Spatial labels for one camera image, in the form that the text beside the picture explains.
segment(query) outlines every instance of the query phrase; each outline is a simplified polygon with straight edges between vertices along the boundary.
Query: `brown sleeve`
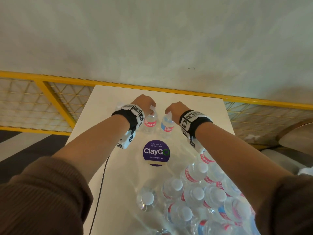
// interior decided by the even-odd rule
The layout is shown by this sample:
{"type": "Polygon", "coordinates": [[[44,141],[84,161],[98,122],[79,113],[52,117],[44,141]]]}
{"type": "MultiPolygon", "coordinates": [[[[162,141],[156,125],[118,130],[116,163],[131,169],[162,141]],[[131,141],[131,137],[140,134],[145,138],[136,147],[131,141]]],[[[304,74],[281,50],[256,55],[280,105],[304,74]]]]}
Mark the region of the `brown sleeve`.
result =
{"type": "Polygon", "coordinates": [[[75,167],[39,158],[0,186],[0,234],[83,234],[92,200],[75,167]]]}
{"type": "Polygon", "coordinates": [[[313,234],[313,177],[283,178],[256,214],[262,235],[313,234]]]}

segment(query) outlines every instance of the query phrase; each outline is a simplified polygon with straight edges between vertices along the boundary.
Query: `metal grid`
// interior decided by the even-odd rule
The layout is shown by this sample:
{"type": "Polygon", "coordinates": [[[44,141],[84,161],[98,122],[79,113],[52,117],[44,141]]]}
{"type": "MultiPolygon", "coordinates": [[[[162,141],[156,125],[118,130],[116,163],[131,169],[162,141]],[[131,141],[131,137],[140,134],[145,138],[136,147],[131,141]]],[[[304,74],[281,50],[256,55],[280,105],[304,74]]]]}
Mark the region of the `metal grid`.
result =
{"type": "Polygon", "coordinates": [[[313,118],[313,110],[225,102],[236,136],[250,144],[277,145],[285,128],[313,118]]]}
{"type": "Polygon", "coordinates": [[[0,126],[71,132],[32,80],[0,78],[0,126]]]}
{"type": "Polygon", "coordinates": [[[93,87],[54,82],[49,82],[49,85],[57,94],[73,119],[77,121],[92,93],[93,87]]]}

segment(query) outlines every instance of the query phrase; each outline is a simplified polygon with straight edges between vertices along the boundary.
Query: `white table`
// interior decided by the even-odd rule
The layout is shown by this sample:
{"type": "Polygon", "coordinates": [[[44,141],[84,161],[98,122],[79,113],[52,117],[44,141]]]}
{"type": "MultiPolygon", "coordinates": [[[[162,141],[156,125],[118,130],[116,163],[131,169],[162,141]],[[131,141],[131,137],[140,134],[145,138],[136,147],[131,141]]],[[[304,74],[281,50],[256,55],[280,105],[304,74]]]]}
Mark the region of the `white table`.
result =
{"type": "MultiPolygon", "coordinates": [[[[156,102],[159,121],[165,109],[173,102],[182,101],[191,109],[201,111],[210,116],[213,122],[234,134],[223,100],[200,96],[163,93],[156,91],[135,90],[118,87],[96,86],[88,99],[80,118],[70,135],[68,142],[78,135],[111,116],[118,102],[130,103],[140,94],[151,96],[156,102]]],[[[186,143],[186,137],[176,126],[169,139],[163,140],[159,134],[147,135],[136,132],[130,146],[123,150],[116,147],[107,161],[97,171],[89,183],[94,202],[84,224],[84,233],[102,234],[149,234],[149,229],[167,228],[175,234],[175,230],[165,221],[159,208],[151,212],[143,212],[136,205],[136,194],[143,185],[159,189],[166,178],[177,175],[189,163],[193,162],[195,150],[186,143]],[[143,158],[143,147],[151,140],[159,139],[170,148],[170,159],[166,165],[154,167],[143,158]],[[103,186],[99,198],[100,186],[103,186]]]]}

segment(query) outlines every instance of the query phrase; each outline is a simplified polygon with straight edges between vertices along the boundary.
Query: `person's left hand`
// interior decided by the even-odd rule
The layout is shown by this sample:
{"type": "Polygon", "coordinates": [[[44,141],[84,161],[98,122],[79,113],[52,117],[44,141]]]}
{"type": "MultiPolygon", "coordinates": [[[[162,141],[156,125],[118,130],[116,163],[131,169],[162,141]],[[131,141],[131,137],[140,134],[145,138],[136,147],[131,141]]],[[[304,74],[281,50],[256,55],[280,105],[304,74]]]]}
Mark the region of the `person's left hand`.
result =
{"type": "Polygon", "coordinates": [[[154,107],[156,106],[156,103],[150,96],[146,96],[143,94],[138,96],[131,104],[138,105],[145,113],[145,116],[153,113],[153,110],[150,109],[151,105],[153,105],[154,107]]]}

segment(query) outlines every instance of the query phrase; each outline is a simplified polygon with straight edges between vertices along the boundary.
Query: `forearm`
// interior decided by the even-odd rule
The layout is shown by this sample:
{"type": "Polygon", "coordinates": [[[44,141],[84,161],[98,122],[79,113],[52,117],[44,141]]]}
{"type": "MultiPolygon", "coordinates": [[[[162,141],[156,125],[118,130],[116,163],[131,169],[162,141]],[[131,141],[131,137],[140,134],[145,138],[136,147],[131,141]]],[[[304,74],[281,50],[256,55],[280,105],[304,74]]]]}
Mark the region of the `forearm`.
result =
{"type": "Polygon", "coordinates": [[[53,157],[75,166],[89,183],[129,127],[125,117],[113,115],[76,137],[53,157]]]}
{"type": "Polygon", "coordinates": [[[291,175],[240,138],[212,123],[201,124],[195,135],[256,211],[273,193],[278,181],[291,175]]]}

